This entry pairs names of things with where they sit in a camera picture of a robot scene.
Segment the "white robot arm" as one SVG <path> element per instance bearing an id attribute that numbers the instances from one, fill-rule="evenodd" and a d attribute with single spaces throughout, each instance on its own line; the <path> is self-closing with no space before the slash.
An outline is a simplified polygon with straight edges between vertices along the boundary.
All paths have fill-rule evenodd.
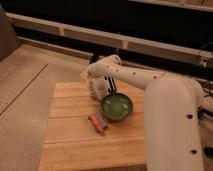
<path id="1" fill-rule="evenodd" d="M 147 171 L 205 171 L 199 112 L 213 99 L 188 76 L 125 67 L 117 55 L 89 64 L 88 79 L 113 77 L 144 91 Z"/>

